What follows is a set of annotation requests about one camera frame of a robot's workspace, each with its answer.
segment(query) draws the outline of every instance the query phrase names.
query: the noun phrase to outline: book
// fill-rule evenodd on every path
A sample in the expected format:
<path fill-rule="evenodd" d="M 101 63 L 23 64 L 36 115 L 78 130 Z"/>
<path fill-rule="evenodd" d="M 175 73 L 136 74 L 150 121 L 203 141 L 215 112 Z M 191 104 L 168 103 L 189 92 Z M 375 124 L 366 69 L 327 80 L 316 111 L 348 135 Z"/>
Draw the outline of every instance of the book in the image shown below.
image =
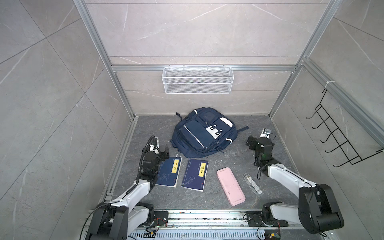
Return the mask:
<path fill-rule="evenodd" d="M 181 159 L 181 157 L 170 157 L 161 162 L 156 185 L 176 187 Z"/>
<path fill-rule="evenodd" d="M 204 190 L 207 167 L 208 161 L 189 159 L 181 186 L 202 192 Z"/>

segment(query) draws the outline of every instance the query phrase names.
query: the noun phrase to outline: pink pencil case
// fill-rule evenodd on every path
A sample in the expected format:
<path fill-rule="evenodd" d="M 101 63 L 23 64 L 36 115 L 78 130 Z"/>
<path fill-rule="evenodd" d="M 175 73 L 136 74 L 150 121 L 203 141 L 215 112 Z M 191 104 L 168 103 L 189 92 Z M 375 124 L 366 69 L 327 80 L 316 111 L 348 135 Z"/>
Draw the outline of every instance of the pink pencil case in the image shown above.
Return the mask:
<path fill-rule="evenodd" d="M 235 206 L 245 201 L 245 195 L 229 167 L 218 170 L 217 177 L 230 205 Z"/>

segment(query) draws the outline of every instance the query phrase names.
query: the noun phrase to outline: white robotic arm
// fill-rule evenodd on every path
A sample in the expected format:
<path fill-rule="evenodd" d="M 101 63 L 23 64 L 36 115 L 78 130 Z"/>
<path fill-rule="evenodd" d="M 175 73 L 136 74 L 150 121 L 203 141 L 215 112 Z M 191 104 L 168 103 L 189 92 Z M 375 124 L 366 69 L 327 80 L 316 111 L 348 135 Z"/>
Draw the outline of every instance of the white robotic arm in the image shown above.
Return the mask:
<path fill-rule="evenodd" d="M 98 205 L 85 239 L 126 239 L 139 225 L 151 225 L 154 221 L 153 205 L 140 200 L 153 189 L 160 163 L 168 158 L 168 147 L 160 152 L 158 138 L 151 136 L 143 149 L 136 180 L 109 204 Z"/>
<path fill-rule="evenodd" d="M 298 197 L 298 205 L 270 202 L 263 206 L 261 220 L 273 222 L 285 220 L 303 225 L 309 233 L 316 234 L 344 226 L 336 198 L 326 184 L 316 184 L 287 169 L 272 157 L 274 143 L 269 129 L 263 129 L 259 138 L 249 136 L 246 145 L 255 151 L 255 162 L 259 172 L 264 173 Z"/>

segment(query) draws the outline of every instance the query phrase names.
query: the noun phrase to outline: gray marble wall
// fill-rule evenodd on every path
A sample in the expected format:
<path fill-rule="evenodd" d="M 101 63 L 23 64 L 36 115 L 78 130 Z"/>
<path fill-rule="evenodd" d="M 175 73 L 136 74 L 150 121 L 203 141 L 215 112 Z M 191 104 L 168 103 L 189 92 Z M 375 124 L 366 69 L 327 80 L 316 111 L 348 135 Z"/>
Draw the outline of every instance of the gray marble wall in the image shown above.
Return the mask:
<path fill-rule="evenodd" d="M 0 239 L 74 239 L 128 114 L 72 0 L 0 9 Z"/>
<path fill-rule="evenodd" d="M 88 0 L 114 64 L 295 64 L 326 0 Z"/>
<path fill-rule="evenodd" d="M 384 4 L 379 0 L 345 0 L 330 22 L 310 58 L 360 103 L 378 122 L 384 123 L 382 92 L 384 90 L 383 23 Z M 276 126 L 299 172 L 318 183 L 329 184 L 344 216 L 345 226 L 335 230 L 340 239 L 383 239 L 384 227 L 384 153 L 355 165 L 344 163 L 341 149 L 314 113 L 323 87 L 303 70 L 274 116 Z M 324 108 L 363 158 L 381 149 L 374 139 L 329 94 Z M 330 129 L 336 127 L 327 120 Z M 337 132 L 336 138 L 345 138 Z M 343 150 L 353 158 L 350 145 Z"/>
<path fill-rule="evenodd" d="M 384 126 L 384 1 L 344 0 L 310 58 Z"/>
<path fill-rule="evenodd" d="M 193 108 L 209 106 L 223 114 L 267 115 L 290 72 L 235 71 L 229 94 L 165 94 L 161 74 L 161 71 L 118 72 L 136 114 L 188 114 Z"/>
<path fill-rule="evenodd" d="M 140 65 L 296 64 L 328 1 L 86 2 L 112 64 Z M 192 104 L 266 115 L 288 76 L 235 72 L 230 94 L 167 95 L 160 72 L 119 73 L 136 114 L 187 114 Z"/>

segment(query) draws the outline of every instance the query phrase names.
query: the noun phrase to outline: white wire basket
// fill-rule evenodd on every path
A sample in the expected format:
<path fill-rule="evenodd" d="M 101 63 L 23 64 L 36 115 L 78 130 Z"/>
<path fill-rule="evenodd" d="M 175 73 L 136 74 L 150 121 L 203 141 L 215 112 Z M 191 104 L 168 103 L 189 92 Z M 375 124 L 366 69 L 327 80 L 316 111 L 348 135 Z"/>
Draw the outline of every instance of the white wire basket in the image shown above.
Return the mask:
<path fill-rule="evenodd" d="M 233 71 L 225 66 L 164 67 L 166 94 L 230 93 Z"/>

